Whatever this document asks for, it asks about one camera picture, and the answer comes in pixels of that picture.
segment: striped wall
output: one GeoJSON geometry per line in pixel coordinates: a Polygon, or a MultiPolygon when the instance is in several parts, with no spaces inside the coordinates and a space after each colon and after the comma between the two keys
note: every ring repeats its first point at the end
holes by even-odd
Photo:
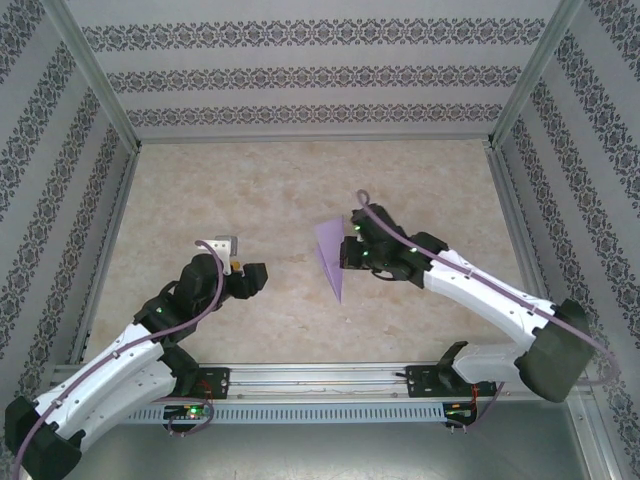
{"type": "MultiPolygon", "coordinates": [[[[37,0],[0,0],[0,411],[65,363],[129,152],[37,0]]],[[[0,478],[11,455],[0,438],[0,478]]]]}
{"type": "Polygon", "coordinates": [[[640,478],[639,7],[582,5],[502,145],[551,297],[585,306],[621,364],[596,396],[623,478],[640,478]]]}
{"type": "Polygon", "coordinates": [[[171,141],[488,134],[558,0],[68,4],[138,135],[171,141]]]}

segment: beige floor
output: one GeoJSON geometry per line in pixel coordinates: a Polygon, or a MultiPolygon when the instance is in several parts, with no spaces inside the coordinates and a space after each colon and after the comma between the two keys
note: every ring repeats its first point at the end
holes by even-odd
{"type": "Polygon", "coordinates": [[[102,293],[87,360],[196,254],[232,234],[269,281],[228,300],[182,342],[199,362],[437,360],[457,340],[506,336],[411,284],[346,272],[338,304],[314,255],[313,226],[357,208],[366,188],[407,232],[427,231],[508,283],[520,275],[480,141],[150,145],[102,293]]]}

